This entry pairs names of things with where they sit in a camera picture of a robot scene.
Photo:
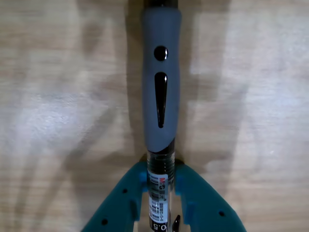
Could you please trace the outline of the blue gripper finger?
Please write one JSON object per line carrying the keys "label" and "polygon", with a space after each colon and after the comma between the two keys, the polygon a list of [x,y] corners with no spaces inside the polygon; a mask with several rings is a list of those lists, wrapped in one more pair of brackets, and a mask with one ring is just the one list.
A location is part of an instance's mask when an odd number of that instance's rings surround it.
{"label": "blue gripper finger", "polygon": [[84,232],[132,232],[147,191],[147,163],[137,162],[121,178],[82,229]]}
{"label": "blue gripper finger", "polygon": [[183,223],[192,232],[244,232],[242,221],[225,199],[185,164],[175,167],[175,192],[181,197]]}

